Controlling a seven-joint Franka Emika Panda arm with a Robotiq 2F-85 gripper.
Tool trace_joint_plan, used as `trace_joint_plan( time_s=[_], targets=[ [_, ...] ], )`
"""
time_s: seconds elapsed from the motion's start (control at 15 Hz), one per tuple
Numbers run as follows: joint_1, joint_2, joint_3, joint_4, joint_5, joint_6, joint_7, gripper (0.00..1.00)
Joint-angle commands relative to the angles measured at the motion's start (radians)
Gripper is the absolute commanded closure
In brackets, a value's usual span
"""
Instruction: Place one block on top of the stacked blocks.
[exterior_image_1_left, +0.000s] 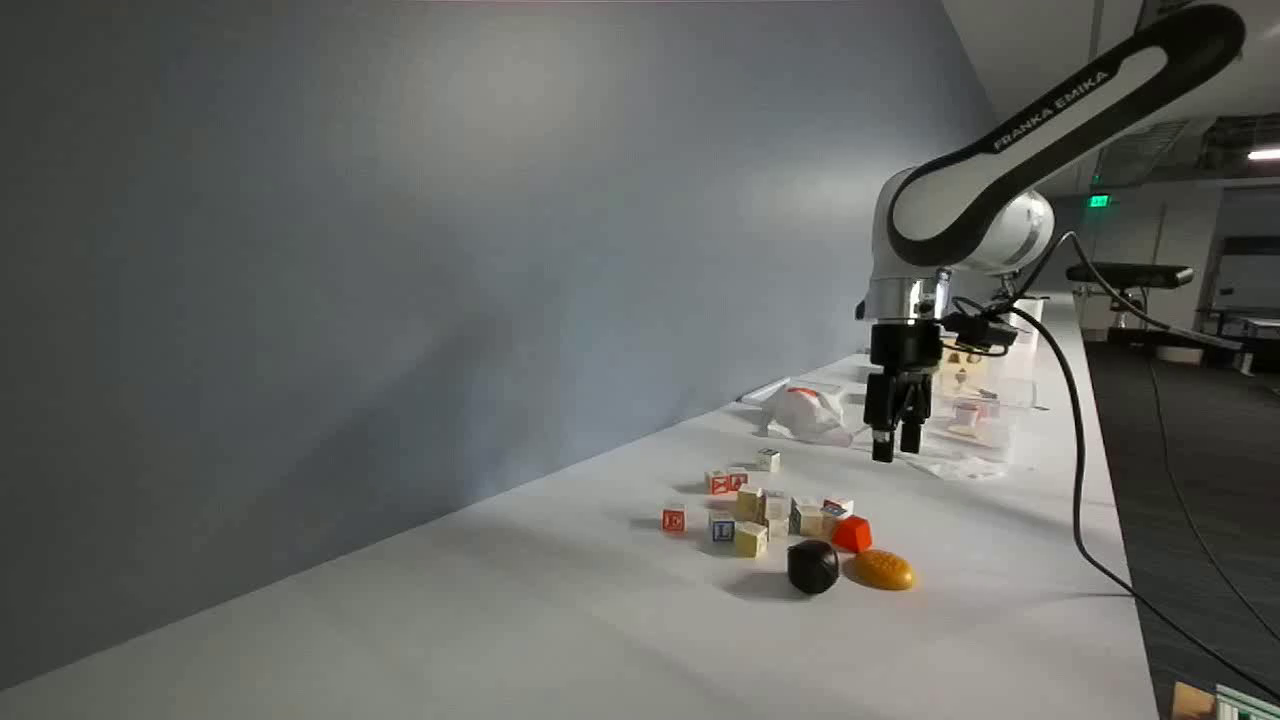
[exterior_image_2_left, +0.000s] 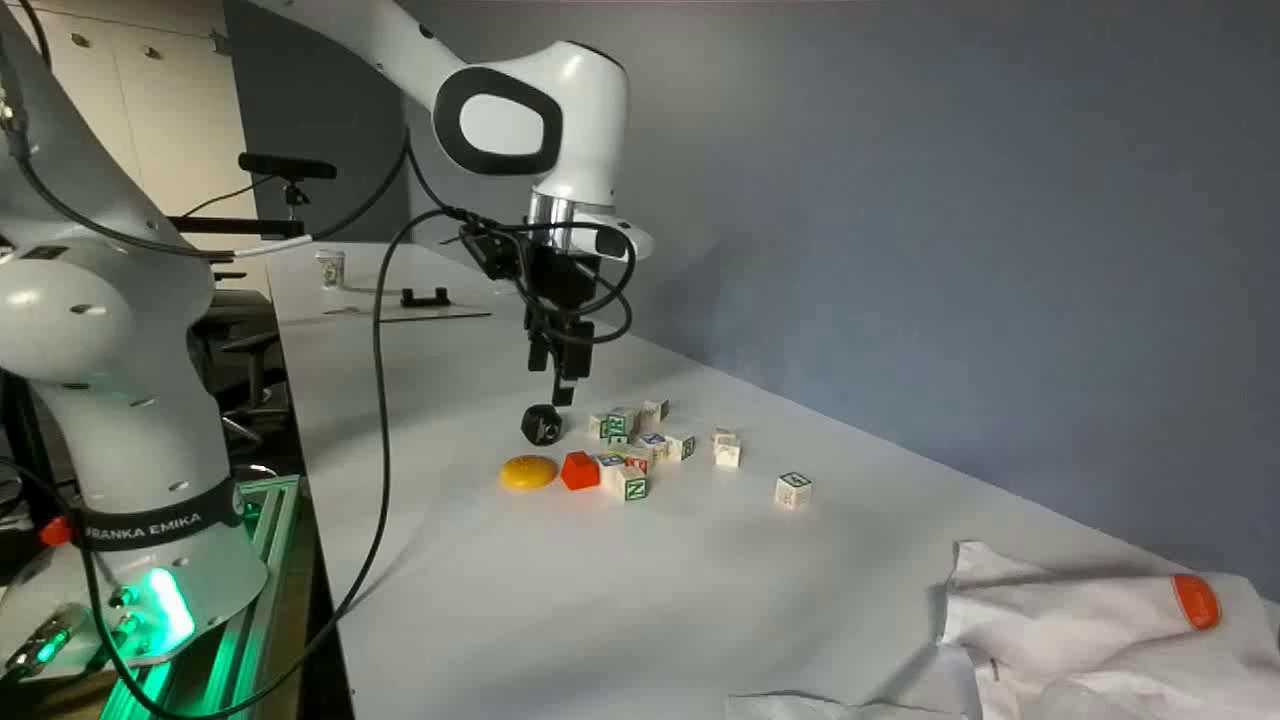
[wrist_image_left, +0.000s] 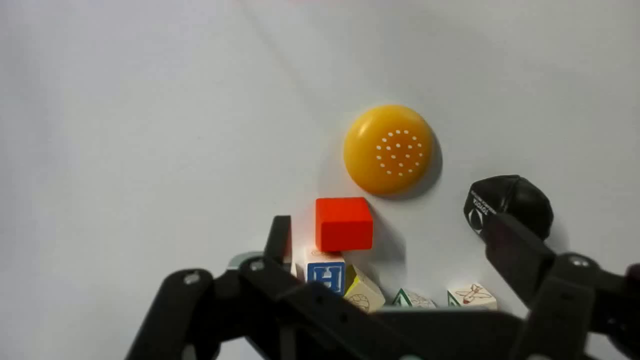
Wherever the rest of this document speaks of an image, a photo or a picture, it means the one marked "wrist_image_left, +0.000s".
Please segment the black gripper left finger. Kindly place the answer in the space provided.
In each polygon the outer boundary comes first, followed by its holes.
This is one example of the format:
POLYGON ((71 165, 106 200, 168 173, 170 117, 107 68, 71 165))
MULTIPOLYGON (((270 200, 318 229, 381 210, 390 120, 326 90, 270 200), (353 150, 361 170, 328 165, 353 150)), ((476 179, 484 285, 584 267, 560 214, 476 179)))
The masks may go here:
POLYGON ((263 264, 267 268, 287 271, 292 267, 292 219, 275 217, 272 221, 266 246, 263 264))

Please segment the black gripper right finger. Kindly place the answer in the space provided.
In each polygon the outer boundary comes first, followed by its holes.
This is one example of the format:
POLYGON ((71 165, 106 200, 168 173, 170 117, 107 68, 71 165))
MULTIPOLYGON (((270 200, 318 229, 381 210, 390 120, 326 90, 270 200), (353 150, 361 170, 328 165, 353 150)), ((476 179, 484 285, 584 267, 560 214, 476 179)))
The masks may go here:
POLYGON ((493 217, 484 231, 485 258, 510 291, 529 307, 555 255, 510 214, 493 217))

